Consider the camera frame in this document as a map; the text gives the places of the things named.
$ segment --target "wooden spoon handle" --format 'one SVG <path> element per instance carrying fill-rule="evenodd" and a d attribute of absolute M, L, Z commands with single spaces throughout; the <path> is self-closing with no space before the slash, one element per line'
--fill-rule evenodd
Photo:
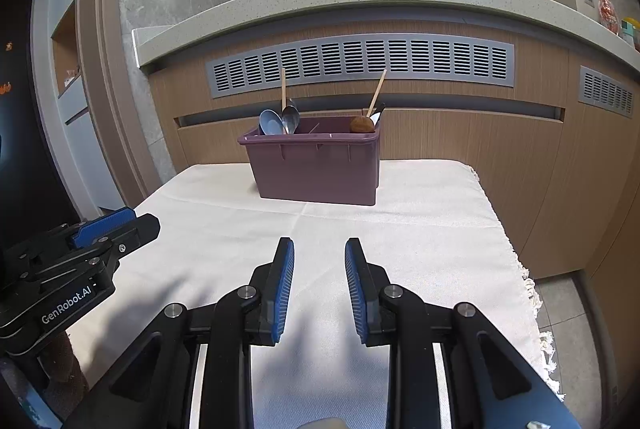
<path fill-rule="evenodd" d="M 287 107 L 287 72 L 283 68 L 280 70 L 280 79 L 282 81 L 282 110 Z"/>
<path fill-rule="evenodd" d="M 376 99 L 378 98 L 378 93 L 380 92 L 380 88 L 382 88 L 382 83 L 385 82 L 385 75 L 386 75 L 386 68 L 385 68 L 385 71 L 382 72 L 382 76 L 380 76 L 380 82 L 378 83 L 376 92 L 373 94 L 373 98 L 371 99 L 371 104 L 369 104 L 369 110 L 367 111 L 367 116 L 371 116 L 371 111 L 373 111 L 373 105 L 376 103 Z"/>

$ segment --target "open shelf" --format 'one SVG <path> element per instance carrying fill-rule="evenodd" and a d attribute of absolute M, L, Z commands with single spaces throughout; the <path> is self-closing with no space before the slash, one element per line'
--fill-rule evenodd
<path fill-rule="evenodd" d="M 51 36 L 53 66 L 56 72 L 58 93 L 65 91 L 65 79 L 70 70 L 78 72 L 78 44 L 76 42 L 76 2 L 73 1 L 60 19 Z"/>

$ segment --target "speckled countertop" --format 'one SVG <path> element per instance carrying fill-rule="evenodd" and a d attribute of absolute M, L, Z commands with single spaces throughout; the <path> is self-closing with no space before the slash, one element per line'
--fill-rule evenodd
<path fill-rule="evenodd" d="M 488 12 L 543 25 L 591 43 L 640 73 L 640 53 L 596 21 L 553 0 L 232 0 L 166 29 L 157 27 L 149 33 L 145 28 L 134 30 L 136 57 L 143 66 L 190 44 L 274 17 L 345 6 L 402 3 Z"/>

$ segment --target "metal bolt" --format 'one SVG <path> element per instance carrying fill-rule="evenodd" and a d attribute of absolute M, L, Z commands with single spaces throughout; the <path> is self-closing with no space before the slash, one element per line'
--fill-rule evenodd
<path fill-rule="evenodd" d="M 458 305 L 458 313 L 463 317 L 473 317 L 476 315 L 476 309 L 473 304 L 469 303 L 460 303 Z"/>
<path fill-rule="evenodd" d="M 385 295 L 387 297 L 391 297 L 392 299 L 398 299 L 399 297 L 402 297 L 403 293 L 404 290 L 402 290 L 402 287 L 398 284 L 390 284 L 385 286 Z"/>
<path fill-rule="evenodd" d="M 256 289 L 251 285 L 244 285 L 238 288 L 238 297 L 241 299 L 251 299 L 256 294 Z"/>
<path fill-rule="evenodd" d="M 182 313 L 182 305 L 178 303 L 171 303 L 164 308 L 164 315 L 170 319 L 175 319 Z"/>

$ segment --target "table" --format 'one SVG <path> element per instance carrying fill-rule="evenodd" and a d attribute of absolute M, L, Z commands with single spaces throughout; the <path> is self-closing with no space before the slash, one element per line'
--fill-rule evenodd
<path fill-rule="evenodd" d="M 265 200 L 248 164 L 192 166 L 136 209 L 147 212 L 160 221 L 158 239 L 121 261 L 114 295 L 68 330 L 90 383 L 167 303 L 193 308 L 246 284 L 273 259 L 280 236 L 294 241 L 294 277 L 281 342 L 252 348 L 257 429 L 329 416 L 350 429 L 384 424 L 388 349 L 366 348 L 356 335 L 349 237 L 425 302 L 474 303 L 548 377 L 517 256 L 477 175 L 461 163 L 382 161 L 375 206 Z M 450 427 L 446 395 L 440 402 Z"/>

